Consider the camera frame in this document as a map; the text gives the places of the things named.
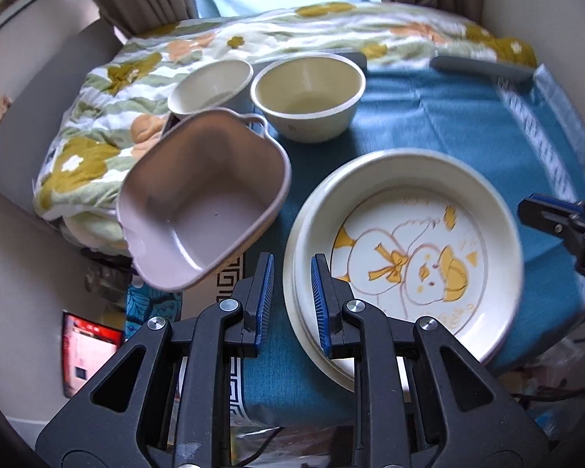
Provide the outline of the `pink square handled dish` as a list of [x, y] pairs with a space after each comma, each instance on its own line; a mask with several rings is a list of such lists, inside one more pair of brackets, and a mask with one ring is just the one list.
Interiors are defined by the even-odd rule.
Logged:
[[129, 171], [117, 220], [138, 275], [183, 291], [254, 244], [289, 188], [291, 161], [264, 116], [207, 110], [175, 125]]

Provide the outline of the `large cream bowl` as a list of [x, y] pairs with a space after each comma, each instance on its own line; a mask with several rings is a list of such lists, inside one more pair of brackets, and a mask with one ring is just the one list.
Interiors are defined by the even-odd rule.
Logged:
[[254, 77], [250, 97], [282, 137], [319, 144], [349, 129], [366, 87], [353, 60], [321, 53], [269, 64]]

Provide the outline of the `small white bowl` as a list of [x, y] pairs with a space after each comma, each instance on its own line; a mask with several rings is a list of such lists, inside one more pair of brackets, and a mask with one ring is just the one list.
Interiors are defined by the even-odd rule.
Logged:
[[240, 59], [210, 62], [192, 71], [168, 97], [168, 109], [186, 117], [212, 108], [249, 113], [253, 66]]

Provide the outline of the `teal blue tablecloth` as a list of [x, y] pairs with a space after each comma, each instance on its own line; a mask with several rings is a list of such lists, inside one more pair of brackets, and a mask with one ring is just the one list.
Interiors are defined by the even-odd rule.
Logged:
[[257, 107], [166, 127], [134, 166], [118, 218], [145, 282], [178, 292], [237, 256], [276, 259], [261, 356], [241, 414], [269, 425], [353, 411], [353, 364], [320, 350], [310, 259], [388, 315], [430, 315], [493, 374], [585, 318], [585, 278], [557, 239], [520, 224], [532, 193], [585, 200], [585, 127], [546, 68], [529, 82], [372, 72], [340, 135], [301, 144]]

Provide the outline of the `red screen phone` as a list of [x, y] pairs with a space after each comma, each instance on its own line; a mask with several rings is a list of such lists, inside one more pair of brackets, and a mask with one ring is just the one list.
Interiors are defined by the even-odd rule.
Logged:
[[82, 386], [119, 350], [123, 333], [73, 313], [62, 315], [62, 385], [66, 398]]

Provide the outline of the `lower cream plate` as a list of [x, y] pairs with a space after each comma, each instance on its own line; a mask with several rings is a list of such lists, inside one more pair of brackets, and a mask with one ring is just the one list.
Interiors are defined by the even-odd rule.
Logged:
[[303, 322], [300, 307], [298, 307], [296, 296], [294, 296], [294, 246], [299, 238], [299, 232], [304, 224], [305, 217], [306, 209], [302, 208], [294, 219], [284, 253], [282, 284], [286, 313], [294, 335], [296, 335], [300, 346], [313, 362], [314, 366], [326, 377], [331, 379], [331, 381], [337, 383], [338, 386], [353, 393], [354, 378], [346, 376], [346, 374], [337, 368], [337, 365], [328, 362], [324, 356], [319, 354], [318, 346], [314, 343], [313, 336], [310, 335], [309, 330]]

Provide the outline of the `patterned cardboard box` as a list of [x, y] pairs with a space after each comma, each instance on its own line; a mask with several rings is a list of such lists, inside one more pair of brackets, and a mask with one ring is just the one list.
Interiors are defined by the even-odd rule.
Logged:
[[[236, 282], [244, 278], [244, 256], [237, 257], [216, 275], [183, 291], [181, 320], [197, 317], [212, 303], [229, 299]], [[243, 393], [243, 359], [232, 357], [230, 362], [229, 409], [232, 426], [249, 426]]]

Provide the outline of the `duck pattern cream plate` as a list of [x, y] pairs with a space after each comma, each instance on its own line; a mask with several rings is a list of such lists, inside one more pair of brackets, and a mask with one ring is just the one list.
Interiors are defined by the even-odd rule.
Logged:
[[330, 174], [302, 208], [294, 296], [320, 355], [310, 283], [319, 253], [388, 316], [432, 316], [484, 362], [500, 349], [521, 299], [522, 247], [514, 217], [480, 173], [434, 151], [372, 152]]

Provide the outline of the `grey tray edge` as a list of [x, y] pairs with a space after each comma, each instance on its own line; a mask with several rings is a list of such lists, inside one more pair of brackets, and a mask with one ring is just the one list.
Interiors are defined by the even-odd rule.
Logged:
[[429, 66], [438, 71], [505, 78], [511, 82], [529, 82], [535, 74], [533, 68], [522, 66], [522, 64], [451, 55], [435, 56], [430, 59]]

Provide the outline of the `grey bed frame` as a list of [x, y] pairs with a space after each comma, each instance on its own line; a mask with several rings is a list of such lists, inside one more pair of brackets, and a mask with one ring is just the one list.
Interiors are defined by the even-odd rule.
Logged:
[[84, 77], [121, 49], [111, 24], [98, 19], [71, 37], [15, 97], [0, 123], [0, 195], [33, 213], [34, 180]]

